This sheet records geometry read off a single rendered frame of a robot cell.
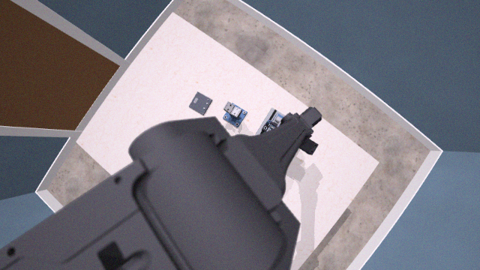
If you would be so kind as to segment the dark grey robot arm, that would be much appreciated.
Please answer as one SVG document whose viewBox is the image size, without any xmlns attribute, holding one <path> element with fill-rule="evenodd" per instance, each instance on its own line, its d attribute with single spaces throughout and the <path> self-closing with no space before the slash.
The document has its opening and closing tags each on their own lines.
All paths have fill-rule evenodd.
<svg viewBox="0 0 480 270">
<path fill-rule="evenodd" d="M 286 174 L 321 120 L 308 107 L 254 136 L 216 116 L 156 124 L 132 163 L 0 249 L 0 270 L 290 270 Z"/>
</svg>

